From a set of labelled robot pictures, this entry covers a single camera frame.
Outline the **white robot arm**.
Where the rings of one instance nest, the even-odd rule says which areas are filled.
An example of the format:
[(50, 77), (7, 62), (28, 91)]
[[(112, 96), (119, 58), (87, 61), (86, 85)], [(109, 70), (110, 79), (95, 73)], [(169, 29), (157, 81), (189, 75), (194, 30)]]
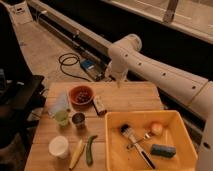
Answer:
[(142, 41), (136, 34), (110, 43), (107, 54), (111, 61), (106, 74), (120, 84), (131, 70), (203, 119), (195, 170), (213, 171), (213, 81), (146, 57), (140, 53), (141, 48)]

